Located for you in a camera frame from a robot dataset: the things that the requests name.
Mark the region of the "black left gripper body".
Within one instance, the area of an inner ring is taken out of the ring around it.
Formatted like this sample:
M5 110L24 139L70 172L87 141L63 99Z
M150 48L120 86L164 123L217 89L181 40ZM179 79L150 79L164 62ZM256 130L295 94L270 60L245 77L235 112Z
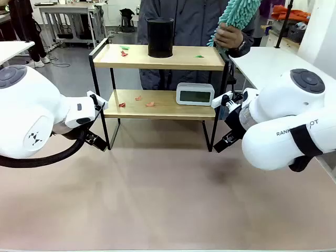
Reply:
M65 123L58 123L53 126L52 134L62 135L63 137L69 140L77 140L77 139L86 140L90 135L91 126L92 122L82 124L76 128L70 128L66 126Z

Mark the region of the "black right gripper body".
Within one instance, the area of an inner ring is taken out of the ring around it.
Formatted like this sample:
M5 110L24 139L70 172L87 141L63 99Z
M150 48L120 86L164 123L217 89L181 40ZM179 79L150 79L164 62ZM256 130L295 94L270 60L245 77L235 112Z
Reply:
M228 125L230 128L230 132L236 132L241 136L241 139L243 138L244 134L246 133L246 130L242 126L240 119L239 119L239 114L241 109L241 105L239 104L235 109L230 109L229 114L225 119L225 123Z

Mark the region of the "person's left hand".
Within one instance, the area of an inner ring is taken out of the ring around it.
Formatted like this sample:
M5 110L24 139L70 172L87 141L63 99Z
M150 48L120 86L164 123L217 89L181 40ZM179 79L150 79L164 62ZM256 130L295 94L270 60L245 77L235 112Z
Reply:
M237 49L243 42L241 30L221 23L216 29L214 42L226 49Z

